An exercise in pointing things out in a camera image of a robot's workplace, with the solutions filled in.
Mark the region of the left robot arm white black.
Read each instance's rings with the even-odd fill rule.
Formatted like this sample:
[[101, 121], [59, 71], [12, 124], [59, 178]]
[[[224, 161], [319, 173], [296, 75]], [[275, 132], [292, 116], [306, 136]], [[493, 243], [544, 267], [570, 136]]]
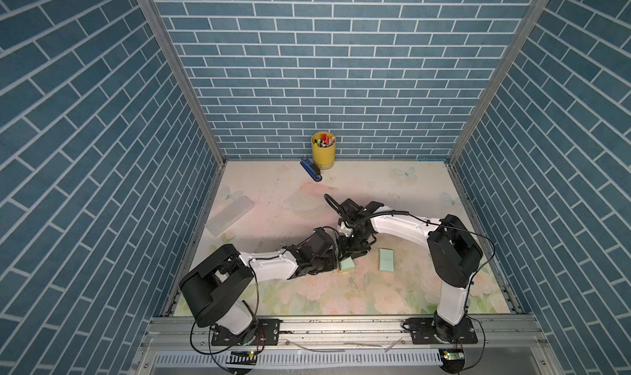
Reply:
[[240, 300], [246, 288], [335, 270], [339, 266], [338, 237], [333, 228], [324, 226], [299, 244], [276, 252], [239, 252], [226, 244], [183, 276], [179, 289], [197, 327], [219, 325], [240, 336], [256, 323], [257, 309]]

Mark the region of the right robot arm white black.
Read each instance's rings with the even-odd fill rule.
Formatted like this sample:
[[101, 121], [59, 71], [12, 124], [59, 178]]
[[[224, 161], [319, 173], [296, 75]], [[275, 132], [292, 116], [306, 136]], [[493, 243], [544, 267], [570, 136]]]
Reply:
[[454, 343], [470, 331], [468, 297], [475, 276], [485, 266], [475, 232], [467, 230], [451, 214], [441, 219], [424, 219], [381, 202], [361, 207], [352, 199], [339, 203], [329, 194], [324, 199], [339, 215], [336, 248], [340, 260], [367, 255], [377, 235], [392, 235], [427, 248], [435, 274], [441, 280], [433, 319], [435, 336], [445, 343]]

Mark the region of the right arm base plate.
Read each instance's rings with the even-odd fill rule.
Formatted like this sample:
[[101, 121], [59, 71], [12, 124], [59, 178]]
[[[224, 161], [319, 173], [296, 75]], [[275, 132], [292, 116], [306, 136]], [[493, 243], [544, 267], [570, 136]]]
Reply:
[[453, 326], [438, 316], [411, 317], [401, 324], [414, 345], [475, 345], [478, 336], [469, 317]]

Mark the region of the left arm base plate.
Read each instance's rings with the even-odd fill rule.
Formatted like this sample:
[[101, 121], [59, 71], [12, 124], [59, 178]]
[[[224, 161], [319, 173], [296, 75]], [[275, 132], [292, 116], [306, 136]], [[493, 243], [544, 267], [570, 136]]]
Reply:
[[213, 346], [250, 346], [250, 345], [278, 345], [280, 325], [278, 318], [256, 319], [241, 334], [233, 334], [228, 328], [215, 326], [211, 335]]

